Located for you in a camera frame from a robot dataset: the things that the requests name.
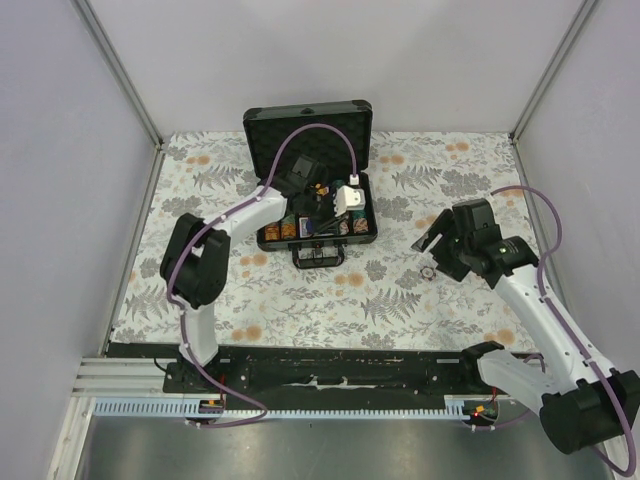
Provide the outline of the yellow big blind button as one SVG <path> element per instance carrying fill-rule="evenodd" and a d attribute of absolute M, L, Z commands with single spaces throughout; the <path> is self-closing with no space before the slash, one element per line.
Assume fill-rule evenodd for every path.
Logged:
<path fill-rule="evenodd" d="M 329 188 L 326 186 L 317 185 L 315 192 L 319 196 L 326 196 L 329 193 Z"/>

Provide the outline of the blue card deck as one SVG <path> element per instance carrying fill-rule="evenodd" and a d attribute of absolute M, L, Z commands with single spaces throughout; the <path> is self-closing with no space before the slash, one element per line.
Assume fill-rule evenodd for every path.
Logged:
<path fill-rule="evenodd" d="M 307 222 L 308 219 L 310 219 L 310 218 L 306 217 L 306 216 L 300 216 L 299 219 L 298 219 L 299 235 L 300 235 L 301 238 L 309 238 L 309 237 L 312 236 L 306 230 L 306 222 Z"/>

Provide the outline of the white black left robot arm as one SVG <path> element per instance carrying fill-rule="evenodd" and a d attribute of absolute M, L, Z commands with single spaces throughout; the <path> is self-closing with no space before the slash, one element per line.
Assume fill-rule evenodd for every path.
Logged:
<path fill-rule="evenodd" d="M 219 351 L 214 302 L 227 281 L 231 250 L 288 213 L 324 222 L 335 219 L 331 195 L 318 192 L 328 184 L 328 167 L 301 155 L 214 219 L 186 213 L 176 221 L 160 275 L 166 281 L 168 302 L 179 309 L 179 350 L 191 362 L 185 379 L 198 392 L 210 392 L 220 381 L 220 368 L 210 362 Z"/>

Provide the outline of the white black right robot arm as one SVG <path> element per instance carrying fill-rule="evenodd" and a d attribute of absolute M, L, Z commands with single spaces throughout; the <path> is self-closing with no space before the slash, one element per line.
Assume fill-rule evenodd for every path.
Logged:
<path fill-rule="evenodd" d="M 633 437 L 639 376 L 619 371 L 579 329 L 540 275 L 519 236 L 503 237 L 485 199 L 443 210 L 414 244 L 436 269 L 460 282 L 474 273 L 518 316 L 549 370 L 530 367 L 496 342 L 464 350 L 458 381 L 477 394 L 491 386 L 536 414 L 551 443 L 571 454 L 618 436 Z"/>

